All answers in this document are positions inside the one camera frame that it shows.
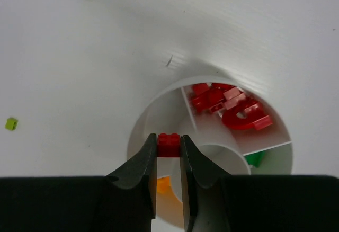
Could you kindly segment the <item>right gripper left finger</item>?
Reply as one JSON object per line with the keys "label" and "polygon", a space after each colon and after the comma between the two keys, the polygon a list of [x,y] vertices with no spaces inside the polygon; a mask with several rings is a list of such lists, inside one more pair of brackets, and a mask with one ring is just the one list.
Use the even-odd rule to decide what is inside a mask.
{"label": "right gripper left finger", "polygon": [[1,178],[1,231],[151,231],[157,137],[106,176]]}

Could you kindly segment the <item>dark red square lego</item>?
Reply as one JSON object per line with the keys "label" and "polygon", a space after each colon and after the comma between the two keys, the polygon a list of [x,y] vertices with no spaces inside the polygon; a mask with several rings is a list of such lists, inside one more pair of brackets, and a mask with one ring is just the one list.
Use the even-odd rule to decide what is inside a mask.
{"label": "dark red square lego", "polygon": [[181,157],[181,136],[176,133],[161,133],[157,137],[157,157],[179,158]]}

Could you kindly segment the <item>red lego cluster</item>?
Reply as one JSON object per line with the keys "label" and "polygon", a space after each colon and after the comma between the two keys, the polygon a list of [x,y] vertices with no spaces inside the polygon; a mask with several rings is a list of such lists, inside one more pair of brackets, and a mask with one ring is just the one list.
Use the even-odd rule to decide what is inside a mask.
{"label": "red lego cluster", "polygon": [[191,105],[197,114],[230,110],[245,101],[247,96],[237,86],[223,83],[193,84]]}

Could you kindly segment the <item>dark green sloped lego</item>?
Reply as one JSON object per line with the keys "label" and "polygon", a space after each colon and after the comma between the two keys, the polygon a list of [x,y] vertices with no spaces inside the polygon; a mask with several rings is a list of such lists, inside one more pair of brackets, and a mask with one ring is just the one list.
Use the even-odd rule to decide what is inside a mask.
{"label": "dark green sloped lego", "polygon": [[265,151],[259,151],[249,155],[245,155],[244,158],[247,161],[250,169],[259,168],[262,162],[262,159],[265,155]]}

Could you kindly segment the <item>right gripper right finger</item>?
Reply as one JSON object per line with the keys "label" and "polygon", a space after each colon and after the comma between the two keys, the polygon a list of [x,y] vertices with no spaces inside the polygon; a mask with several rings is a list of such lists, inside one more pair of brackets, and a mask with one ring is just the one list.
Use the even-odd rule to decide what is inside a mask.
{"label": "right gripper right finger", "polygon": [[186,231],[338,231],[338,178],[232,175],[181,138]]}

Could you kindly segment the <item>red arch lego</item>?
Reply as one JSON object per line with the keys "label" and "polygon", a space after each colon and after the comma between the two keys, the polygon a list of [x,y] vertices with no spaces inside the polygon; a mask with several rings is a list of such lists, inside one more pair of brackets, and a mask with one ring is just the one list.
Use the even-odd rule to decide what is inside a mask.
{"label": "red arch lego", "polygon": [[261,102],[247,99],[222,115],[222,123],[231,130],[262,130],[273,124]]}

